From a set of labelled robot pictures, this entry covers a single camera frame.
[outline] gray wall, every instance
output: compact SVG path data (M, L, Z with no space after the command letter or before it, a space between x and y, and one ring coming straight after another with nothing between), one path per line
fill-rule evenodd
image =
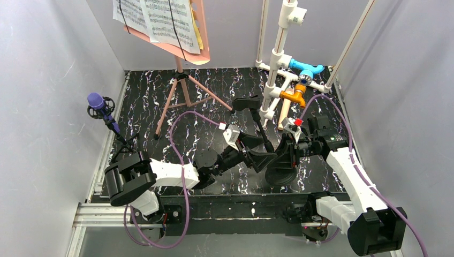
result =
M130 230L135 238L140 238L135 228L130 228ZM152 240L158 237L156 229L146 230L144 233ZM164 237L159 243L170 245L177 239L178 237ZM124 228L87 228L80 256L357 257L349 246L347 236L341 235L341 233L337 235L337 238L320 247L306 244L301 241L301 237L294 239L296 240L286 238L284 235L188 235L177 247L160 250L136 245L128 238ZM389 256L389 253L375 254L375 257Z
M166 51L123 31L112 19L112 0L87 0L105 37L125 70L174 69L175 60ZM263 60L268 63L276 41L282 1L270 0ZM308 10L303 25L293 25L285 52L301 62L335 65L344 50L367 0L304 0ZM262 0L205 1L211 61L198 67L253 67L259 43Z
M454 256L454 2L375 1L339 68L358 149L430 256ZM407 230L405 256L422 256Z
M124 72L85 1L26 2L0 8L0 249L64 256L107 134L86 97Z

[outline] microphone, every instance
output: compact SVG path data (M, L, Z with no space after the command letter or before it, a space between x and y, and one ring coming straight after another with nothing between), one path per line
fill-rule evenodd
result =
M115 110L115 102L111 98L106 96L102 97L98 93L89 94L87 100L88 115L94 119L103 119L107 128L112 130L117 136L117 140L123 144L120 150L112 157L111 162L115 163L116 158L120 153L134 153L134 150L132 149L132 146L134 145L133 139L137 138L139 134L133 135L132 138L128 140L120 134L120 128L112 117L112 112Z
M120 133L118 124L112 117L112 112L115 110L115 102L109 97L102 97L98 93L91 93L87 97L88 100L88 115L94 119L103 119L106 126L116 132Z

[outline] paper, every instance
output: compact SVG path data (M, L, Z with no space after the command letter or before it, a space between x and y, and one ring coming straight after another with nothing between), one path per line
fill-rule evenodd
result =
M191 18L192 18L192 26L194 27L195 31L195 37L197 38L197 43L199 44L199 49L203 50L203 42L202 42L202 36L200 35L199 28L197 28L197 24L195 24L195 19L194 19L194 10L191 8Z
M122 11L129 27L149 36L140 0L122 0ZM113 0L113 18L123 24L125 23L120 12L119 0Z
M168 0L140 0L148 36L160 43L173 44L192 53L200 54L197 36L194 31L191 6L189 0L171 0L172 16Z

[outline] pink music stand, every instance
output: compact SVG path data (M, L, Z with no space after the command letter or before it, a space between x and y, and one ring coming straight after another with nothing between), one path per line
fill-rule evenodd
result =
M195 5L194 19L196 21L198 21L198 23L200 25L199 32L200 32L200 36L202 37L203 50L200 50L200 54L199 55L198 54L192 54L190 52L187 52L186 50L183 50L183 52L184 52L184 55L185 55L186 60L188 62L196 64L196 65L201 65L201 64L205 64L205 63L210 61L210 51L209 51L209 47L208 47L208 36L207 36L207 29L206 29L206 26L205 26L205 13L203 11L203 0L191 0L190 2L191 2L191 4ZM131 27L124 26L124 29L126 31L128 30L128 28L129 28L129 32L131 34L133 34L134 36L137 36L137 37L139 37L139 38L141 38L141 39L143 39L143 40L145 40L147 42L150 42L150 38L147 35L145 35L145 34L143 34L141 32L138 32L138 31L136 31L135 29L133 29ZM196 105L196 104L202 103L202 102L204 102L206 100L214 98L220 104L225 106L229 111L233 111L233 109L229 105L227 105L219 97L217 97L215 94L213 94L213 92L211 92L208 88L206 88L205 86L200 84L192 76L183 73L183 66L181 64L181 59L183 58L183 54L181 52L181 48L176 47L176 46L174 46L172 44L165 44L165 43L152 43L152 44L154 44L155 46L157 46L157 47L159 47L159 48L161 48L161 49L173 54L175 56L175 62L177 63L177 76L176 76L175 81L173 82L172 87L170 88L169 96L167 97L167 101L165 103L164 110L162 111L161 118L160 118L159 123L157 125L156 132L155 132L155 135L154 135L155 139L159 138L159 136L160 136L161 126L162 126L162 123L164 122L165 114L167 113L167 110L169 108L183 106L183 105L191 107L193 105ZM186 78L189 79L190 81L192 81L196 86L201 88L203 91L205 91L209 95L209 97L207 97L207 98L205 98L203 100L200 100L200 101L192 103L191 99L189 98L189 92L187 90ZM171 99L173 97L175 89L177 88L178 82L181 83L181 87L183 89L183 95L185 97L185 103L179 103L179 104L170 105L170 101L171 101Z

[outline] black mount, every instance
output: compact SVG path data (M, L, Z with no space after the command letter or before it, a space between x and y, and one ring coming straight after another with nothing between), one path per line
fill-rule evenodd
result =
M173 77L176 78L178 81L180 81L182 79L187 79L187 78L189 78L189 71L183 70L183 72L178 72L178 70L175 70L173 72Z
M115 110L115 102L112 100L112 98L107 97L107 96L103 96L102 98L104 99L104 102L105 102L103 112L96 111L91 106L88 106L87 113L90 117L92 117L94 119L103 119L104 116L111 115L112 112Z
M236 111L242 111L246 108L249 108L251 112L252 119L254 120L255 124L259 128L260 134L263 137L263 143L265 145L265 149L269 153L274 153L273 144L269 141L267 135L265 134L265 130L263 129L262 123L260 122L260 114L258 109L260 109L260 99L257 95L252 96L249 99L245 98L236 98L232 101L233 109Z
M120 160L104 171L112 206L129 204L156 183L146 152L137 152Z
M406 218L402 207L397 207ZM404 240L405 222L388 207L384 210L367 208L351 224L347 236L353 251L359 256L399 250Z

